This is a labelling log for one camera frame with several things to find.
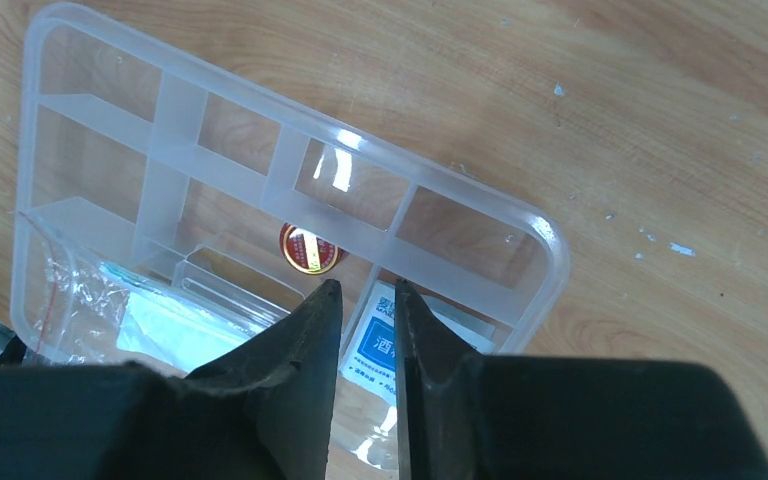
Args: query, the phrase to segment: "wooden table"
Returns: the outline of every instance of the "wooden table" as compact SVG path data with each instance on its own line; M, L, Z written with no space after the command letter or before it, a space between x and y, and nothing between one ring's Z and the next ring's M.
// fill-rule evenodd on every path
M45 3L0 0L5 322L22 40ZM573 271L528 353L710 365L768 449L768 2L89 3L543 208Z

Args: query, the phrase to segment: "red round label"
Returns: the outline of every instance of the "red round label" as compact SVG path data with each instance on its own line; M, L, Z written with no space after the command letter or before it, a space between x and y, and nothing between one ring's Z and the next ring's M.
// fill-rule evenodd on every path
M327 272L342 254L333 243L289 223L281 229L281 252L296 270L310 275Z

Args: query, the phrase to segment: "blue label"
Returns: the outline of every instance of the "blue label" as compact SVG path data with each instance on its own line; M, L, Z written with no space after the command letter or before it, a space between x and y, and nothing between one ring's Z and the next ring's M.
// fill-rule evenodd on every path
M381 367L396 371L396 335L393 327L378 317L372 317L358 353Z

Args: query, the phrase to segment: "clear plastic organizer box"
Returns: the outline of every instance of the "clear plastic organizer box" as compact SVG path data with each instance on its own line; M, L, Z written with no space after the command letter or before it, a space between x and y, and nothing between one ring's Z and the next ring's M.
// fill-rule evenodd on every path
M464 338L511 353L566 286L567 244L537 208L82 6L49 6L30 25L21 122L10 316L26 343L68 361L112 335L104 361L126 357L115 331L76 313L80 289L53 307L53 250L35 225L230 310L262 301L267 324L338 279L332 442L379 469L397 465L392 399L345 368L388 284L410 280ZM285 223L347 255L300 273L280 248ZM44 319L78 340L47 341Z

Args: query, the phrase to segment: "clear plastic bag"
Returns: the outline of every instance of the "clear plastic bag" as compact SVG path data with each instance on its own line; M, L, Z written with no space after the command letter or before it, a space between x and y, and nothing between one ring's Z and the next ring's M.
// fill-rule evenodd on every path
M25 292L37 354L29 362L138 360L182 375L269 326L109 262L39 219L20 218L35 241L28 274L44 279L29 278L35 286Z

